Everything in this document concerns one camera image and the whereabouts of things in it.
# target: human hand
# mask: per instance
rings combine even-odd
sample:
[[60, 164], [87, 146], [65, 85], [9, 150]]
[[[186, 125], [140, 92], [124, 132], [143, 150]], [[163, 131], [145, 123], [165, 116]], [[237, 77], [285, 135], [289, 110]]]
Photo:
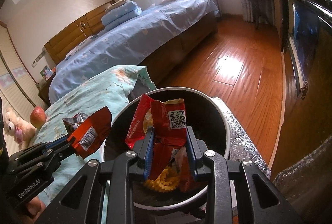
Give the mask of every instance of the human hand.
[[26, 208], [29, 215], [20, 212], [18, 213], [19, 218], [23, 224], [33, 224], [45, 210], [46, 206], [38, 197], [34, 197], [27, 203]]

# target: wooden floor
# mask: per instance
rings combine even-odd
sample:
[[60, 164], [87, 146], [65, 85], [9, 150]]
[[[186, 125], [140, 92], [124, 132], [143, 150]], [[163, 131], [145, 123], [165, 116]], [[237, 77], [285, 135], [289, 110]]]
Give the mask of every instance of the wooden floor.
[[220, 97], [268, 164], [282, 108], [283, 76], [277, 30], [240, 17], [218, 22], [218, 33], [199, 44], [158, 86], [183, 86]]

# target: bed frame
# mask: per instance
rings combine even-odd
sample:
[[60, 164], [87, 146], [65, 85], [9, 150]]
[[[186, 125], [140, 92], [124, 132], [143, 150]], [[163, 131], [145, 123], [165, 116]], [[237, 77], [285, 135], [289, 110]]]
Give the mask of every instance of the bed frame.
[[[101, 18], [105, 9], [113, 3], [115, 3], [114, 0], [86, 13], [45, 44], [44, 47], [56, 65], [64, 60], [66, 54], [84, 39], [104, 29]], [[151, 80], [158, 84], [176, 65], [183, 61], [195, 46], [214, 32], [217, 32], [217, 25], [212, 11], [187, 30], [159, 47], [139, 65], [147, 66]]]

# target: triangular cutout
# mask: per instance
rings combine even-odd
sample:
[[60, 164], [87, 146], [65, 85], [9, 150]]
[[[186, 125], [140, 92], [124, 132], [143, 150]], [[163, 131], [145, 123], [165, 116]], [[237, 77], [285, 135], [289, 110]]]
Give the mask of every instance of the triangular cutout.
[[258, 174], [252, 176], [254, 185], [256, 188], [259, 205], [261, 208], [265, 209], [279, 203], [278, 198], [274, 195], [271, 189], [264, 183]]
[[60, 204], [72, 209], [78, 209], [80, 206], [85, 182], [87, 176], [81, 176], [71, 187], [68, 193], [62, 198]]

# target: nightstand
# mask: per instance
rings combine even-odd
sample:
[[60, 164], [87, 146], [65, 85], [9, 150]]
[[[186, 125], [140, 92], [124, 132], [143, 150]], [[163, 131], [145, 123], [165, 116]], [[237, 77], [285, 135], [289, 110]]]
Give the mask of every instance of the nightstand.
[[51, 103], [49, 101], [49, 86], [51, 85], [51, 82], [53, 78], [55, 77], [56, 72], [49, 78], [48, 81], [44, 84], [44, 86], [39, 90], [38, 96], [49, 106], [51, 106]]

